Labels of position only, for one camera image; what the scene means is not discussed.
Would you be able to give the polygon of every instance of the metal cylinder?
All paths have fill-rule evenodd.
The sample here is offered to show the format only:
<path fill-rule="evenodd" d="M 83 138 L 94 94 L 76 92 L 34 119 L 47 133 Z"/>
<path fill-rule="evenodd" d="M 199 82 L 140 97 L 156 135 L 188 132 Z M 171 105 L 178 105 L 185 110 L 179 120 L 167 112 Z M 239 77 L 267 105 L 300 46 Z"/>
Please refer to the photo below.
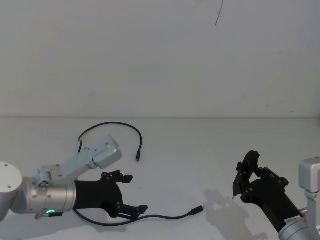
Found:
<path fill-rule="evenodd" d="M 299 218 L 285 225 L 279 232 L 280 240 L 314 240 L 309 232 L 307 220 Z"/>
<path fill-rule="evenodd" d="M 45 213 L 54 210 L 57 213 L 73 209 L 77 197 L 73 181 L 63 184 L 42 183 L 37 185 L 33 178 L 24 177 L 11 210 L 17 214 Z"/>
<path fill-rule="evenodd" d="M 7 216 L 22 181 L 22 175 L 15 166 L 0 161 L 0 222 Z"/>

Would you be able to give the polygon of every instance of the cable connector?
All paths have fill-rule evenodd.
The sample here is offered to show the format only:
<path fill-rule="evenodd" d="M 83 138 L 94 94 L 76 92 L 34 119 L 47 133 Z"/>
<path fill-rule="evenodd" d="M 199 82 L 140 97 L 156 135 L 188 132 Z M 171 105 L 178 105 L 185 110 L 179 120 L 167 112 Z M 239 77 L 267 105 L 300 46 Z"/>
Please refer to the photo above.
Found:
<path fill-rule="evenodd" d="M 140 161 L 140 149 L 136 152 L 136 161 L 139 162 Z"/>
<path fill-rule="evenodd" d="M 204 208 L 205 208 L 204 206 L 197 206 L 196 208 L 192 209 L 192 210 L 189 212 L 189 214 L 192 215 L 192 216 L 194 216 L 194 215 L 196 215 L 196 214 L 199 214 L 199 213 L 203 212 Z"/>

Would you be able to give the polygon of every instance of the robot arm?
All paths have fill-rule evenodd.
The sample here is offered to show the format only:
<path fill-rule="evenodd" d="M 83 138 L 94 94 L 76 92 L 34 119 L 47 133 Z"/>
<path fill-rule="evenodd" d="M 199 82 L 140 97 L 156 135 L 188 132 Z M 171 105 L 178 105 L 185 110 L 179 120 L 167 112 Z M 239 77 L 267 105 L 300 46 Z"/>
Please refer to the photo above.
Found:
<path fill-rule="evenodd" d="M 314 157 L 302 161 L 299 165 L 299 186 L 307 197 L 307 223 L 315 240 L 320 240 L 320 158 Z"/>
<path fill-rule="evenodd" d="M 318 237 L 312 234 L 312 237 L 304 214 L 285 194 L 288 180 L 279 177 L 267 167 L 258 167 L 259 157 L 258 152 L 251 150 L 243 162 L 238 163 L 236 168 L 238 173 L 233 182 L 233 195 L 241 195 L 244 203 L 252 203 L 260 207 L 279 233 L 279 239 L 318 240 L 319 234 Z M 250 182 L 253 173 L 260 179 Z"/>
<path fill-rule="evenodd" d="M 86 171 L 105 169 L 121 157 L 118 144 L 108 136 L 65 164 L 41 167 L 34 177 L 22 177 L 13 165 L 0 162 L 0 221 L 9 209 L 17 214 L 35 213 L 40 219 L 62 216 L 72 209 L 92 208 L 104 209 L 112 218 L 135 220 L 148 206 L 125 205 L 117 184 L 130 183 L 132 175 L 118 170 L 104 172 L 98 181 L 77 180 Z"/>

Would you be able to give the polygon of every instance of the white table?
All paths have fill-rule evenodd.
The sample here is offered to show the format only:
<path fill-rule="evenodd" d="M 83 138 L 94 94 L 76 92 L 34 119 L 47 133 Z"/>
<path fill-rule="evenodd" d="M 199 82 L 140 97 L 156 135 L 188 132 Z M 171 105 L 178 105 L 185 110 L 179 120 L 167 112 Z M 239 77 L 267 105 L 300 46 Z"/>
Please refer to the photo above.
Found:
<path fill-rule="evenodd" d="M 62 163 L 77 150 L 77 137 L 107 119 L 1 118 L 0 159 L 32 176 L 41 165 Z M 146 214 L 177 216 L 205 205 L 205 211 L 182 220 L 148 219 L 124 227 L 88 224 L 73 212 L 35 220 L 33 214 L 9 213 L 0 223 L 0 239 L 77 240 L 259 240 L 278 234 L 253 204 L 232 201 L 237 162 L 249 150 L 261 154 L 268 166 L 290 184 L 286 193 L 298 208 L 306 206 L 298 185 L 298 164 L 320 155 L 320 128 L 313 119 L 121 119 L 143 135 L 141 161 L 135 161 L 138 135 L 124 126 L 102 126 L 86 135 L 84 146 L 111 134 L 123 158 L 107 168 L 132 174 L 121 184 L 125 204 L 148 205 Z M 91 170 L 81 180 L 98 180 Z M 106 219 L 103 210 L 85 214 Z"/>

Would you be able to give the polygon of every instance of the black cable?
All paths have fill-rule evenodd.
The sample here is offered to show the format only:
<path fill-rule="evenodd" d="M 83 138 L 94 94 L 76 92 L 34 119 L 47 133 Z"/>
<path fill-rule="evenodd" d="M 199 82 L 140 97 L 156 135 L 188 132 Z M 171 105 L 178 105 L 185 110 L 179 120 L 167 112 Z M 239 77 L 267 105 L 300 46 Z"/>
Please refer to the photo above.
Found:
<path fill-rule="evenodd" d="M 80 151 L 82 149 L 82 140 L 81 140 L 81 138 L 82 138 L 83 135 L 85 135 L 86 133 L 90 132 L 91 130 L 93 130 L 93 129 L 97 128 L 97 127 L 100 127 L 100 126 L 103 126 L 103 125 L 109 125 L 109 124 L 124 125 L 124 126 L 127 126 L 129 128 L 134 129 L 139 134 L 140 145 L 139 145 L 139 148 L 138 148 L 138 150 L 136 152 L 136 160 L 137 160 L 137 162 L 139 162 L 140 161 L 140 151 L 141 151 L 141 147 L 142 147 L 142 135 L 141 135 L 141 132 L 135 126 L 132 126 L 132 125 L 124 123 L 124 122 L 119 122 L 119 121 L 102 122 L 102 123 L 99 123 L 97 125 L 94 125 L 94 126 L 88 128 L 83 133 L 81 133 L 80 136 L 78 137 L 78 142 L 80 142 L 78 153 L 80 153 Z M 181 216 L 145 215 L 145 216 L 140 216 L 135 220 L 129 220 L 129 221 L 123 221 L 123 222 L 115 222 L 115 223 L 103 223 L 103 222 L 98 222 L 98 221 L 91 220 L 90 218 L 82 215 L 77 209 L 73 209 L 73 211 L 80 218 L 82 218 L 83 220 L 85 220 L 85 221 L 87 221 L 89 223 L 95 224 L 95 225 L 105 226 L 105 227 L 123 226 L 123 225 L 127 225 L 127 224 L 131 224 L 131 223 L 137 222 L 137 221 L 142 220 L 142 219 L 149 219 L 149 218 L 168 219 L 168 220 L 183 219 L 185 217 L 201 213 L 203 210 L 204 210 L 203 206 L 198 206 L 198 207 L 192 209 L 187 214 L 184 214 L 184 215 L 181 215 Z"/>
<path fill-rule="evenodd" d="M 140 216 L 135 220 L 129 220 L 129 221 L 123 221 L 123 222 L 115 222 L 115 223 L 103 223 L 103 222 L 98 222 L 98 221 L 93 221 L 90 218 L 87 218 L 85 216 L 83 216 L 81 213 L 79 213 L 76 209 L 74 210 L 76 214 L 80 214 L 79 216 L 92 224 L 95 225 L 99 225 L 99 226 L 104 226 L 104 227 L 117 227 L 117 226 L 123 226 L 123 225 L 127 225 L 127 224 L 131 224 L 131 223 L 135 223 L 139 220 L 142 219 L 149 219 L 149 218 L 158 218 L 158 219 L 167 219 L 167 220 L 177 220 L 177 219 L 184 219 L 188 216 L 193 216 L 196 215 L 198 213 L 201 213 L 204 210 L 203 206 L 198 206 L 194 209 L 192 209 L 190 212 L 188 212 L 187 214 L 181 215 L 181 216 L 162 216 L 162 215 L 146 215 L 146 216 Z"/>
<path fill-rule="evenodd" d="M 127 126 L 129 128 L 134 129 L 139 134 L 140 145 L 139 145 L 139 148 L 138 148 L 138 150 L 136 152 L 136 157 L 135 157 L 136 161 L 139 162 L 140 161 L 140 151 L 141 151 L 141 148 L 142 148 L 142 135 L 141 135 L 141 132 L 135 126 L 132 126 L 132 125 L 130 125 L 128 123 L 119 122 L 119 121 L 102 122 L 102 123 L 99 123 L 97 125 L 94 125 L 94 126 L 88 128 L 83 133 L 81 133 L 80 136 L 78 137 L 78 142 L 80 142 L 78 153 L 80 153 L 81 148 L 82 148 L 82 140 L 81 140 L 81 138 L 83 137 L 83 135 L 85 135 L 87 132 L 90 132 L 92 129 L 95 129 L 95 128 L 103 126 L 103 125 L 109 125 L 109 124 L 124 125 L 124 126 Z"/>
<path fill-rule="evenodd" d="M 218 21 L 219 21 L 220 14 L 221 14 L 221 11 L 222 11 L 223 6 L 224 6 L 224 0 L 222 0 L 221 7 L 220 7 L 220 11 L 219 11 L 218 17 L 216 18 L 216 22 L 215 22 L 215 25 L 216 25 L 216 26 L 217 26 L 217 24 L 218 24 Z"/>

